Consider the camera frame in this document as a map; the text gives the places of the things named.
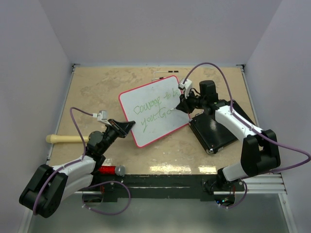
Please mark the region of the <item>pink framed whiteboard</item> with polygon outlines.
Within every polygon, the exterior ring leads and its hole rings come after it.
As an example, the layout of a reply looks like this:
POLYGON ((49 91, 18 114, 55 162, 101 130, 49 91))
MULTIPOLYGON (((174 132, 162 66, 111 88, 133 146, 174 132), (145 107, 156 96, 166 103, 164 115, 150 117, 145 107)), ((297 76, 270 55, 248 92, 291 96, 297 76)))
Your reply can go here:
POLYGON ((137 147, 143 148, 186 126, 190 116, 171 111, 182 94, 174 75, 119 94, 119 102, 127 121, 135 121, 131 132, 137 147))

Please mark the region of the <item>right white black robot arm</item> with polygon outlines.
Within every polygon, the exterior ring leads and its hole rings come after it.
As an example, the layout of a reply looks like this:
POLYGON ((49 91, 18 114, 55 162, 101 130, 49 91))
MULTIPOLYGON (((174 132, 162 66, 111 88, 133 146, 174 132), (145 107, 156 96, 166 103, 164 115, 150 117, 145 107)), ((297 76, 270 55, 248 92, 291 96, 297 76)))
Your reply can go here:
POLYGON ((254 177, 280 166, 276 134, 272 130, 257 127, 234 110, 232 102, 219 99, 214 81, 201 81, 199 87, 199 92, 194 91, 192 82, 183 79, 178 84, 182 94, 176 109, 187 114, 202 109, 242 142, 240 161, 217 172, 215 184, 219 189, 227 191, 240 178, 254 177))

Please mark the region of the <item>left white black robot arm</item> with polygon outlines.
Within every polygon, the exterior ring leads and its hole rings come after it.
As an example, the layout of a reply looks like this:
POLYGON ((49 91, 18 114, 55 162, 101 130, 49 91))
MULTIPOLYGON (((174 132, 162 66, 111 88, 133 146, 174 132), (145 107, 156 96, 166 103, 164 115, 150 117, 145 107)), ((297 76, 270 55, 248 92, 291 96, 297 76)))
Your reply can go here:
POLYGON ((104 132, 94 131, 88 137, 85 154, 63 165, 40 165, 19 197, 19 203, 34 215, 50 217, 60 203, 84 188, 96 190, 101 179, 95 174, 105 161, 104 153, 117 138, 125 138, 134 121, 109 119, 104 132))

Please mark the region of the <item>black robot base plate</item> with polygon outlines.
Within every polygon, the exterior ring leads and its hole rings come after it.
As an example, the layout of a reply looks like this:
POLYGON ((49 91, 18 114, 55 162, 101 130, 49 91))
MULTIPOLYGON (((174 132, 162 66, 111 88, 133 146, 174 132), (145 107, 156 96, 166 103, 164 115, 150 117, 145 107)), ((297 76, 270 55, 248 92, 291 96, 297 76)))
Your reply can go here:
POLYGON ((104 202, 118 199, 198 199, 214 201, 215 197, 232 196, 245 190, 241 180, 219 187, 216 175, 116 175, 98 174, 91 188, 83 191, 102 196, 104 202))

